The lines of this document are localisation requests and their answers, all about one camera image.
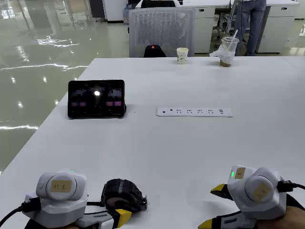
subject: label sticker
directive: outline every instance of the label sticker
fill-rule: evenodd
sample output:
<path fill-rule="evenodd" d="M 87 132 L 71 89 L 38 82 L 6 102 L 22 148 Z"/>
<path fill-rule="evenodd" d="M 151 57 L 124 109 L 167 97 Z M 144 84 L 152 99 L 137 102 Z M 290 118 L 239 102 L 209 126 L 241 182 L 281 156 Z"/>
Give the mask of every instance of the label sticker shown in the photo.
<path fill-rule="evenodd" d="M 53 180 L 51 183 L 51 192 L 70 192 L 70 180 Z"/>
<path fill-rule="evenodd" d="M 246 168 L 238 168 L 236 171 L 235 179 L 243 179 L 245 170 Z"/>
<path fill-rule="evenodd" d="M 256 201 L 261 201 L 270 191 L 270 187 L 267 184 L 262 183 L 254 190 L 252 195 Z"/>

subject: jeans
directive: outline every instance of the jeans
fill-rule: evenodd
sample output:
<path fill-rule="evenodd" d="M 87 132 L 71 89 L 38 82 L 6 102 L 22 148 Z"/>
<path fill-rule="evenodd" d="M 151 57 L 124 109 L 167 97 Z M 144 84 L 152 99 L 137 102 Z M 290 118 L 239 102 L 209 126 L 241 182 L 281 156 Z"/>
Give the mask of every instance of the jeans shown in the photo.
<path fill-rule="evenodd" d="M 247 44 L 245 56 L 254 56 L 258 36 L 261 31 L 264 11 L 266 9 L 266 0 L 240 0 L 237 6 L 235 30 L 238 30 L 236 37 L 239 43 L 236 47 L 235 55 L 238 55 L 240 45 L 243 43 L 244 32 L 246 30 L 250 16 L 250 36 Z"/>

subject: white device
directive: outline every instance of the white device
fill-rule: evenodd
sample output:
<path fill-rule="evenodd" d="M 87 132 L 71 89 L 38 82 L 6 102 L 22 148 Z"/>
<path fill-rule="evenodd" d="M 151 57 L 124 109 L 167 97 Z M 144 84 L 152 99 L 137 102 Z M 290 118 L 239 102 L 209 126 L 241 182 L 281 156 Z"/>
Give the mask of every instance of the white device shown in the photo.
<path fill-rule="evenodd" d="M 41 210 L 24 213 L 46 228 L 64 227 L 83 217 L 88 201 L 86 176 L 65 169 L 57 173 L 44 173 L 37 184 L 36 193 L 26 195 L 41 198 Z"/>
<path fill-rule="evenodd" d="M 277 183 L 283 178 L 267 168 L 233 166 L 228 191 L 238 208 L 249 218 L 275 219 L 286 212 L 286 193 Z"/>
<path fill-rule="evenodd" d="M 159 107 L 157 116 L 232 117 L 230 108 L 212 107 Z"/>

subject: power strip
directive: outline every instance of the power strip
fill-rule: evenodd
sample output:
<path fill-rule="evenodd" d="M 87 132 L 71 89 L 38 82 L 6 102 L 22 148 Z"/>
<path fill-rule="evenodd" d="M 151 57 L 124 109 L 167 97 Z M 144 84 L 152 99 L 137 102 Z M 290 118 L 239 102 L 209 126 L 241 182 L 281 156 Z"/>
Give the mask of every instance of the power strip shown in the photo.
<path fill-rule="evenodd" d="M 159 107 L 157 116 L 232 117 L 230 108 Z"/>

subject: plastic cup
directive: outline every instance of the plastic cup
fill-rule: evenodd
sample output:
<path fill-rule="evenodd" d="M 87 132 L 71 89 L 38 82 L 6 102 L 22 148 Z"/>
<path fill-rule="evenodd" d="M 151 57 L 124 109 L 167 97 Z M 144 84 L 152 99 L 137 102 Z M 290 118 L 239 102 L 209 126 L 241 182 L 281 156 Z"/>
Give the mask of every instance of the plastic cup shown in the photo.
<path fill-rule="evenodd" d="M 186 63 L 188 52 L 189 52 L 188 48 L 178 48 L 177 49 L 177 61 L 178 61 L 178 64 Z"/>
<path fill-rule="evenodd" d="M 221 44 L 223 48 L 227 52 L 232 52 L 233 57 L 238 43 L 239 43 L 239 39 L 234 36 L 227 36 L 221 39 Z M 230 67 L 231 62 L 223 62 L 222 60 L 220 60 L 220 65 L 224 67 Z"/>

